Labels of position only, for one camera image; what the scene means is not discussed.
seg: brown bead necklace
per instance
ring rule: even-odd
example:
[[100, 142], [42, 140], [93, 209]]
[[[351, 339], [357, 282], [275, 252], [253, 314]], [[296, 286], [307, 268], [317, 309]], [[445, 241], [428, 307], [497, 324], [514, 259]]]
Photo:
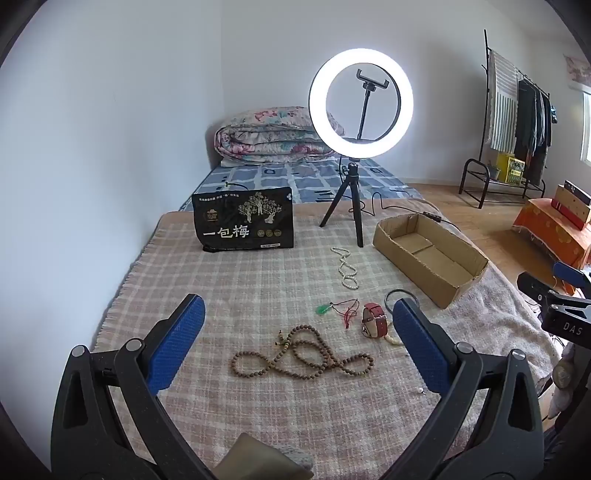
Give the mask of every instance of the brown bead necklace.
[[[314, 335], [316, 335], [316, 338], [318, 339], [318, 343], [313, 342], [312, 340], [293, 340], [293, 336], [296, 333], [305, 332], [305, 331], [311, 332]], [[232, 368], [232, 371], [239, 377], [253, 378], [253, 377], [260, 377], [260, 376], [266, 374], [269, 370], [274, 369], [276, 372], [278, 372], [280, 374], [289, 375], [293, 378], [299, 378], [301, 380], [313, 380], [313, 379], [321, 376], [322, 373], [324, 373], [326, 370], [331, 370], [333, 368], [340, 368], [346, 374], [349, 374], [353, 377], [357, 377], [357, 376], [368, 374], [369, 371], [374, 367], [374, 358], [371, 355], [368, 355], [367, 353], [357, 353], [356, 355], [352, 355], [349, 358], [346, 358], [344, 360], [338, 360], [335, 357], [333, 351], [330, 349], [330, 347], [326, 343], [326, 340], [324, 340], [320, 336], [320, 334], [318, 333], [318, 330], [316, 330], [314, 327], [311, 327], [310, 325], [300, 325], [300, 326], [292, 328], [291, 332], [285, 338], [283, 337], [281, 332], [279, 332], [279, 335], [280, 335], [280, 342], [277, 342], [276, 345], [280, 346], [281, 350], [279, 351], [279, 353], [275, 356], [275, 358], [273, 360], [269, 360], [265, 355], [263, 355], [260, 352], [254, 352], [254, 351], [238, 352], [236, 355], [234, 355], [234, 357], [232, 358], [232, 361], [230, 362], [230, 367]], [[315, 364], [314, 362], [311, 362], [311, 361], [303, 358], [297, 351], [297, 348], [300, 345], [310, 345], [310, 346], [317, 348], [323, 358], [322, 364]], [[290, 347], [291, 347], [291, 353], [293, 353], [294, 357], [296, 357], [300, 362], [308, 365], [308, 367], [314, 368], [316, 370], [316, 373], [314, 373], [313, 375], [301, 375], [301, 374], [293, 373], [293, 372], [290, 372], [284, 368], [279, 367], [279, 365], [278, 365], [279, 360], [281, 359], [281, 357], [283, 355], [285, 355], [285, 353], [289, 350]], [[238, 362], [238, 358], [241, 356], [257, 356], [257, 357], [261, 358], [267, 364], [267, 366], [257, 372], [252, 372], [252, 373], [248, 373], [248, 374], [240, 372], [238, 370], [238, 367], [236, 366], [236, 364]], [[345, 366], [347, 364], [350, 364], [352, 362], [355, 362], [357, 360], [362, 360], [362, 359], [364, 359], [368, 363], [367, 368], [363, 371], [356, 372], [356, 371], [351, 370]]]

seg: orange cloth with floral pattern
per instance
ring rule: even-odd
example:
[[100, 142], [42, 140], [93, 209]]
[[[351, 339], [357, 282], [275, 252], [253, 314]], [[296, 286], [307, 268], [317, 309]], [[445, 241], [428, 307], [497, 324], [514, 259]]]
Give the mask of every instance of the orange cloth with floral pattern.
[[[582, 270], [591, 252], [591, 228], [579, 230], [558, 210], [552, 199], [531, 199], [513, 222], [513, 229], [525, 228], [540, 240], [561, 262]], [[570, 285], [567, 291], [574, 293]]]

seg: open cardboard box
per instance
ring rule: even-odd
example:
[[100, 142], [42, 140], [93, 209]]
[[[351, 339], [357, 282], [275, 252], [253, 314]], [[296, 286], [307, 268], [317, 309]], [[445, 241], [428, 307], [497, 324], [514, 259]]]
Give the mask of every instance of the open cardboard box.
[[488, 265], [476, 248], [416, 213], [378, 223], [374, 246], [442, 309], [480, 280]]

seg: floral blanket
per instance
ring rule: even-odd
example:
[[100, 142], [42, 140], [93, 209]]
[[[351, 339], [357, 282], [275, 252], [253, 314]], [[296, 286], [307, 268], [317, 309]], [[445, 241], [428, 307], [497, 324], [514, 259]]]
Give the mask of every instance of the floral blanket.
[[[331, 114], [329, 120], [339, 135], [345, 134]], [[217, 131], [215, 149], [244, 165], [323, 160], [335, 153], [320, 139], [303, 106], [240, 113]]]

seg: ring light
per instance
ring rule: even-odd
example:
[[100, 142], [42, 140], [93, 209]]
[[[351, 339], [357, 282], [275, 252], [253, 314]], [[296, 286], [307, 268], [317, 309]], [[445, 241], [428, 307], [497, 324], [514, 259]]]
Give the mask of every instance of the ring light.
[[[326, 98], [336, 76], [356, 63], [372, 63], [383, 69], [398, 85], [400, 115], [389, 132], [372, 143], [355, 144], [341, 138], [331, 127], [326, 113]], [[386, 153], [404, 136], [413, 117], [413, 89], [403, 69], [387, 55], [368, 48], [347, 50], [332, 57], [316, 74], [309, 97], [310, 117], [314, 129], [324, 143], [337, 153], [349, 158], [371, 158]]]

